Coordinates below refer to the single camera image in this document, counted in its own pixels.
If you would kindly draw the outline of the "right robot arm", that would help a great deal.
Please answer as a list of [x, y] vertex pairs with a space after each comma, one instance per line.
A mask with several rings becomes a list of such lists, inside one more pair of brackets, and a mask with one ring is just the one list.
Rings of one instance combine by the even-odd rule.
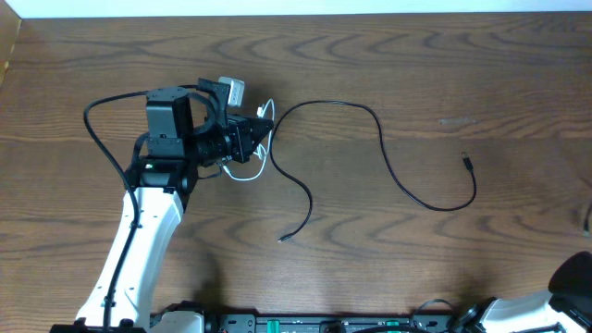
[[576, 253], [548, 287], [514, 299], [490, 298], [449, 321], [451, 332], [591, 332], [591, 253]]

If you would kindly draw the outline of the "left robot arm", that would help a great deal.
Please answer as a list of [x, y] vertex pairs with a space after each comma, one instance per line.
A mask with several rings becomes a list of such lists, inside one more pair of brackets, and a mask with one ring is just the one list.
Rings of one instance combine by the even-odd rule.
[[266, 160], [264, 139], [276, 115], [268, 100], [255, 116], [231, 115], [244, 83], [228, 77], [143, 93], [148, 130], [134, 143], [128, 168], [117, 173], [126, 190], [104, 268], [71, 324], [54, 332], [215, 332], [218, 323], [182, 302], [153, 314], [154, 290], [168, 244], [180, 224], [202, 167], [227, 172], [231, 161]]

